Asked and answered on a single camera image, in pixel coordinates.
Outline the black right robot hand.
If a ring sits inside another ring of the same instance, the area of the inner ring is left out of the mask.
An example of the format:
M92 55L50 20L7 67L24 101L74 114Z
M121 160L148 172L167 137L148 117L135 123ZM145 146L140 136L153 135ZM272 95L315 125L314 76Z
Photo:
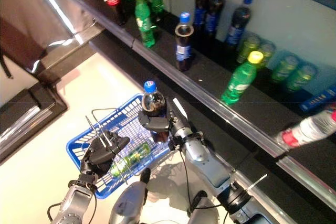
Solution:
M138 119L149 131L169 132L173 137L182 139L193 133L186 113L176 98L166 98L166 111L163 116L149 116L142 110L138 113Z

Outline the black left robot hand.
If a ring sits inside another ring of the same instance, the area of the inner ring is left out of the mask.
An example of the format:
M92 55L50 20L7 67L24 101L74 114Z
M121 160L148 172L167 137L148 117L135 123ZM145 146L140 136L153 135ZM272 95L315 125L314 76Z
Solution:
M80 162L81 174L94 174L97 179L109 171L115 157L129 144L129 137L121 137L116 132L105 131L87 149Z

